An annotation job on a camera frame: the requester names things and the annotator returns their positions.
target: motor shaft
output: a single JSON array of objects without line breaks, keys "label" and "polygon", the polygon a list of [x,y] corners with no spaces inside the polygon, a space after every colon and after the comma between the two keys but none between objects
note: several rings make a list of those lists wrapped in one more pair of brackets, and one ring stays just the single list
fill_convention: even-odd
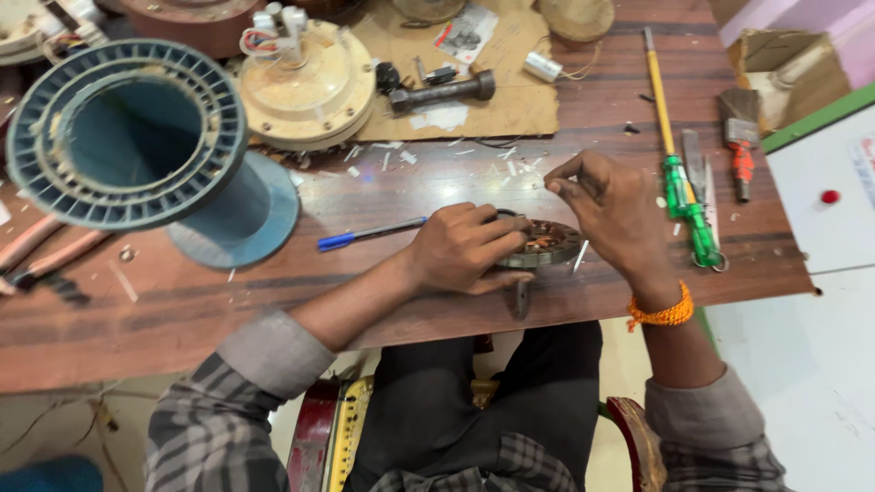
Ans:
[{"label": "motor shaft", "polygon": [[443,85],[408,90],[399,88],[389,93],[389,102],[396,113],[406,113],[418,106],[436,102],[456,101],[464,97],[476,97],[488,101],[495,95],[495,77],[492,70],[484,70],[469,81],[452,82]]}]

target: hand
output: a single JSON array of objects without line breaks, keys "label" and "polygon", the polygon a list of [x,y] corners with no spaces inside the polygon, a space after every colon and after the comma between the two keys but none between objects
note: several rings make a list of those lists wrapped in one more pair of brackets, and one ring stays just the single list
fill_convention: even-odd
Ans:
[{"label": "hand", "polygon": [[518,250],[528,239],[524,217],[507,217],[484,223],[496,216],[495,207],[459,203],[435,212],[402,250],[418,289],[482,294],[529,281],[529,271],[493,271],[489,268]]},{"label": "hand", "polygon": [[[577,176],[577,183],[568,180],[571,176]],[[665,298],[666,289],[672,299],[680,299],[662,233],[663,212],[656,206],[657,186],[649,172],[582,151],[544,176],[544,184],[568,203],[592,247],[626,278],[639,301],[639,294],[652,298],[655,292]],[[652,300],[648,304],[670,303]]]}]

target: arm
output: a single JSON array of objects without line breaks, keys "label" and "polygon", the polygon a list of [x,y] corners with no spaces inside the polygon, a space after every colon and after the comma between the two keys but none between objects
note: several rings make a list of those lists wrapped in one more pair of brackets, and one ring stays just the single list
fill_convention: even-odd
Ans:
[{"label": "arm", "polygon": [[[577,177],[577,182],[569,180]],[[640,309],[656,313],[681,300],[649,172],[584,151],[544,177],[565,200],[593,248],[626,279]],[[653,378],[647,422],[661,437],[664,490],[785,490],[762,415],[698,321],[643,327]]]},{"label": "arm", "polygon": [[413,243],[350,282],[295,307],[272,311],[230,334],[158,401],[149,424],[148,491],[288,490],[270,446],[267,417],[297,397],[334,352],[421,292],[479,294],[529,272],[487,270],[526,240],[528,222],[495,217],[489,205],[438,210]]}]

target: black pants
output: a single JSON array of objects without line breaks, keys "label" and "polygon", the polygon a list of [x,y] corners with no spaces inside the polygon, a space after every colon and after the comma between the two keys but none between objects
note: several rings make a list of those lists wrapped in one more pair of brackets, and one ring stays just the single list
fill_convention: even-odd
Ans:
[{"label": "black pants", "polygon": [[494,469],[502,432],[558,458],[584,490],[599,407],[597,321],[526,330],[491,406],[473,405],[473,337],[382,350],[344,490],[368,492],[391,470],[424,477]]}]

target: red button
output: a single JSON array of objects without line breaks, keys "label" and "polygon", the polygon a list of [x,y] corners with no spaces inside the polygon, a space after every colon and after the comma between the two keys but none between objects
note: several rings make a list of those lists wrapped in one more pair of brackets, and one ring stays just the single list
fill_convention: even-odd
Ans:
[{"label": "red button", "polygon": [[833,204],[836,203],[841,196],[842,195],[838,194],[836,190],[827,190],[821,195],[821,201],[826,204]]}]

